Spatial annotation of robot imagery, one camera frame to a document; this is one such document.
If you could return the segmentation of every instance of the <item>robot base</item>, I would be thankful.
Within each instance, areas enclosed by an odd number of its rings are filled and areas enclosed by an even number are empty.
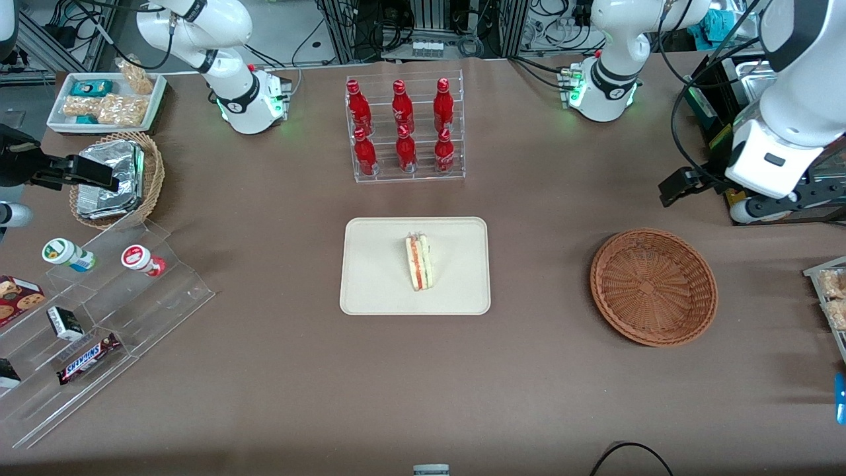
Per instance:
[[[291,84],[286,82],[283,85],[278,76],[265,71],[255,71],[253,75],[259,81],[259,91],[244,112],[228,111],[219,100],[217,102],[223,119],[241,134],[258,134],[277,121],[288,118]]]
[[[632,103],[637,85],[632,86],[628,94],[620,90],[622,96],[608,99],[591,79],[591,67],[595,62],[596,58],[586,58],[581,63],[571,64],[569,72],[558,75],[560,86],[573,88],[572,91],[561,91],[561,103],[565,109],[573,108],[587,119],[609,122],[620,117]]]

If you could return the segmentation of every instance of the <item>snickers bar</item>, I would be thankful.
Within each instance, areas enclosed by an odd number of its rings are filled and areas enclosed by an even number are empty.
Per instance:
[[[0,387],[13,389],[20,384],[20,377],[8,359],[0,358]]]
[[[56,333],[56,337],[59,339],[73,342],[85,335],[82,326],[76,320],[76,316],[69,310],[53,306],[47,309],[47,316],[50,318],[50,325],[53,327],[53,332]]]
[[[60,385],[65,385],[76,379],[86,370],[93,367],[95,363],[100,362],[106,354],[118,347],[120,347],[118,339],[115,338],[114,334],[109,334],[108,337],[97,342],[97,344],[86,353],[71,362],[68,367],[64,368],[64,370],[56,372],[56,375],[58,376],[58,383]]]

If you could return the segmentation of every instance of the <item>green and white container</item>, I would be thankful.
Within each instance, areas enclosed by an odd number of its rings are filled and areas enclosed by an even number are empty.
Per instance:
[[[53,238],[50,240],[44,245],[41,257],[50,264],[69,266],[74,271],[79,271],[80,273],[94,268],[97,262],[94,253],[87,252],[76,246],[71,240],[65,240],[64,238]]]

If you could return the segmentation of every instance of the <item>sandwich slice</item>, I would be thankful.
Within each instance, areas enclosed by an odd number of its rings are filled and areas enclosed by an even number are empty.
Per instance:
[[[405,237],[405,251],[409,255],[411,284],[415,291],[423,291],[435,284],[429,256],[429,239],[422,233],[412,233]]]

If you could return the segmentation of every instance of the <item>white container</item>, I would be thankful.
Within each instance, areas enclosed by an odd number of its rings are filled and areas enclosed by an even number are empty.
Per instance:
[[[141,245],[132,245],[126,248],[124,253],[120,255],[120,262],[125,267],[133,271],[140,271],[151,278],[164,273],[167,267],[163,259],[152,254],[150,250]]]
[[[143,132],[149,130],[152,127],[153,119],[156,117],[159,104],[162,102],[168,80],[165,79],[164,75],[156,73],[147,73],[147,75],[153,81],[153,92],[149,96],[150,106],[147,108],[147,113],[144,115],[144,120],[141,121],[140,126],[76,124],[75,116],[62,114],[64,98],[70,95],[71,88],[73,88],[74,83],[77,81],[111,80],[113,84],[112,93],[121,96],[140,96],[132,90],[121,73],[70,73],[64,79],[62,89],[58,92],[56,102],[53,104],[52,111],[50,111],[50,117],[47,118],[47,127],[63,134],[112,134],[113,132]]]
[[[415,291],[405,237],[429,240],[434,286]],[[351,315],[480,315],[491,306],[487,224],[478,217],[361,218],[347,224],[341,310]]]
[[[94,268],[97,262],[94,253],[87,252],[76,246],[71,240],[65,240],[64,238],[50,240],[44,245],[44,249],[41,250],[41,257],[50,264],[68,266],[80,273]]]

